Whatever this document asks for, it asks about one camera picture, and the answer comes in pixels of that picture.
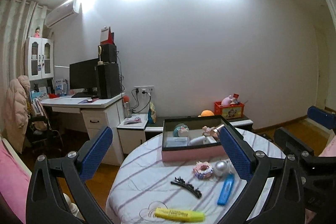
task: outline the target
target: blue highlighter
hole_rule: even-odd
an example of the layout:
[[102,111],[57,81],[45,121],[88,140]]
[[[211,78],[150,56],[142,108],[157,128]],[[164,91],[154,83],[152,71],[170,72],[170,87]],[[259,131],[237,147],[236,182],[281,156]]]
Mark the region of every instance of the blue highlighter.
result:
[[219,195],[217,205],[222,205],[222,206],[226,205],[227,200],[229,199],[229,196],[231,194],[234,183],[235,183],[235,175],[232,173],[228,174],[224,181],[222,191]]

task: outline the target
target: hair clip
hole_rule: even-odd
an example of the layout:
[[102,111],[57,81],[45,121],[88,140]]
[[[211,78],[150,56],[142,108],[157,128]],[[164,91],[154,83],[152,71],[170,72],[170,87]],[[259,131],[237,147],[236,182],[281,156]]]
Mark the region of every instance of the hair clip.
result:
[[191,192],[195,197],[197,197],[198,199],[200,199],[202,197],[202,193],[200,192],[200,190],[194,189],[194,186],[191,185],[190,183],[185,183],[184,179],[182,179],[181,177],[176,178],[174,181],[171,181],[170,184],[174,184],[180,187],[183,187],[185,189],[187,189],[189,192]]

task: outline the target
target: blue gripper pad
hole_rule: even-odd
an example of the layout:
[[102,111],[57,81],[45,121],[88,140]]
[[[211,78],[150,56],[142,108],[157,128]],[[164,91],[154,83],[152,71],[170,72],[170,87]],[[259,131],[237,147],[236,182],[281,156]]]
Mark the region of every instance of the blue gripper pad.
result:
[[[225,152],[229,156],[230,161],[232,162],[234,168],[236,169],[239,177],[249,182],[253,176],[252,159],[254,159],[254,157],[251,158],[251,155],[250,155],[250,158],[249,158],[246,155],[246,153],[243,151],[241,146],[238,144],[238,141],[244,142],[244,143],[246,142],[244,140],[239,139],[238,135],[235,138],[226,127],[222,127],[222,129],[220,130],[219,139],[220,139],[220,142]],[[252,156],[253,156],[254,151],[249,145],[247,149],[250,152],[250,154],[252,153]]]
[[327,129],[336,128],[336,116],[315,106],[308,108],[307,116]]
[[76,166],[82,182],[93,178],[112,143],[112,139],[112,129],[103,127],[92,140],[87,141],[80,148]]

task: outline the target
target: pink jacket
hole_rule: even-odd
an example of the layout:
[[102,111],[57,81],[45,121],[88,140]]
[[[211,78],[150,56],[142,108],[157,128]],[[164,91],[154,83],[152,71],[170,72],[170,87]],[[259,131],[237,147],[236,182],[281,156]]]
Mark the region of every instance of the pink jacket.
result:
[[27,94],[30,82],[27,76],[21,75],[9,83],[5,101],[5,127],[10,144],[22,153],[28,125]]

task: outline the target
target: desk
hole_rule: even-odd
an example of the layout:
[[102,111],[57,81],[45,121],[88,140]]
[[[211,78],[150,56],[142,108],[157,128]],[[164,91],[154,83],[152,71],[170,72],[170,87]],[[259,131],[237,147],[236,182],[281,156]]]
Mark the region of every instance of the desk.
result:
[[81,113],[89,138],[92,139],[103,126],[108,126],[113,131],[113,142],[102,163],[121,165],[124,160],[117,126],[124,120],[122,105],[123,94],[111,99],[99,99],[93,103],[79,104],[87,98],[71,98],[64,96],[41,101],[44,107],[51,107],[54,112]]
[[[251,147],[264,151],[269,157],[284,159],[285,155],[273,143],[246,130],[237,129]],[[172,223],[155,218],[157,207],[195,210],[205,214],[204,224],[217,223],[240,195],[245,180],[241,180],[234,168],[235,183],[226,206],[218,206],[217,200],[223,187],[224,178],[211,177],[198,180],[192,173],[196,160],[163,163],[161,159],[162,134],[143,143],[133,150],[121,165],[106,202],[106,214],[114,223]],[[214,164],[221,158],[208,160]],[[230,165],[230,160],[223,157]],[[186,182],[199,188],[203,197],[195,198],[188,191],[171,185],[174,177],[181,176]],[[273,178],[268,178],[258,203],[250,218],[257,216],[265,203]]]

